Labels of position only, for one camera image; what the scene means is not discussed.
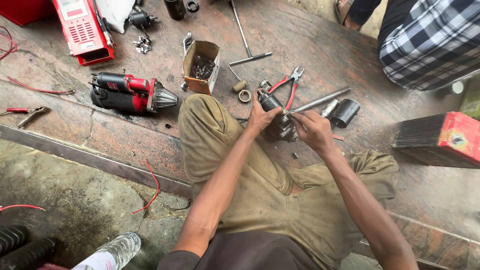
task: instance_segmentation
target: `man's left hand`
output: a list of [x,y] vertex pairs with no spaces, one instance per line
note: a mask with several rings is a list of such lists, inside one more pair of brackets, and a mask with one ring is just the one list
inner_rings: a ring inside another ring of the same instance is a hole
[[255,132],[255,137],[260,134],[273,120],[277,114],[286,113],[282,107],[278,106],[273,110],[265,112],[258,102],[257,91],[253,92],[252,110],[250,111],[250,118],[248,119],[247,130]]

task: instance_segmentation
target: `plastic water bottle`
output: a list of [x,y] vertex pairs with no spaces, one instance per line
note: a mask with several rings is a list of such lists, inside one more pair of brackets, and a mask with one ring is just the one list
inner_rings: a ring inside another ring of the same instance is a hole
[[72,270],[120,270],[140,250],[138,234],[126,232],[100,247]]

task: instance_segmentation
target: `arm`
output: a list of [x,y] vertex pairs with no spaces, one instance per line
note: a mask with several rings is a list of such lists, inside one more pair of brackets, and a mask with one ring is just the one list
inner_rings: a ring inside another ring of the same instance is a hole
[[330,122],[313,111],[293,113],[299,137],[323,159],[353,221],[383,269],[418,269],[413,251],[388,213],[348,165],[332,140]]
[[257,101],[257,93],[254,92],[247,127],[195,199],[173,251],[186,250],[199,257],[204,255],[220,218],[232,200],[250,145],[281,111],[282,108],[277,107],[264,112]]

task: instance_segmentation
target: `hand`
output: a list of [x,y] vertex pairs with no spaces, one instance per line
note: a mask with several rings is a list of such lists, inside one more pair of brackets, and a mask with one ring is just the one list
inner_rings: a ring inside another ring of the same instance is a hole
[[320,157],[336,147],[328,119],[312,110],[304,111],[302,114],[293,112],[292,117],[300,139]]
[[262,130],[264,130],[273,120],[273,118],[279,113],[286,113],[283,111],[282,107],[278,106],[273,110],[265,112],[258,102],[258,93],[257,91],[253,92],[252,100],[252,110],[250,111],[250,118],[248,119],[247,128],[254,132],[255,137],[257,137]]

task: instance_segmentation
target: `man's right hand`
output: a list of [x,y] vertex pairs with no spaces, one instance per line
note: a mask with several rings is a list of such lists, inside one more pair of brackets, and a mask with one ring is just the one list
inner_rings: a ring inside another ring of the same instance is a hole
[[292,117],[300,139],[317,152],[320,157],[324,153],[329,153],[332,149],[335,149],[336,146],[332,140],[332,129],[328,119],[312,110],[304,111],[301,114],[293,112]]

